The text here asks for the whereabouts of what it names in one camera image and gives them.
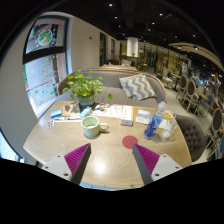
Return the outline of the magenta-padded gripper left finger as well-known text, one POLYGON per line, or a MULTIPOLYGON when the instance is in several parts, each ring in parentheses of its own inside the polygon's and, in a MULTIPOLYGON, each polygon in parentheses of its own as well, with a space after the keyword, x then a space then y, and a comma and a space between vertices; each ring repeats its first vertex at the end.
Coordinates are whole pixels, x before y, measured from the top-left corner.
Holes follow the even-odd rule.
POLYGON ((56 155, 42 169, 79 185, 89 157, 91 144, 85 144, 66 155, 56 155))

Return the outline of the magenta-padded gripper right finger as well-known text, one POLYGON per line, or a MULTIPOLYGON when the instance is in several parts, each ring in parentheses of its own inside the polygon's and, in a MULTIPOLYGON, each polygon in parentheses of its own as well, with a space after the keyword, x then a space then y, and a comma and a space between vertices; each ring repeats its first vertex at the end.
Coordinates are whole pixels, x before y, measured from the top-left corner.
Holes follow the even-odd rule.
POLYGON ((145 185, 182 169, 167 154, 158 155, 141 145, 134 144, 132 152, 145 185))

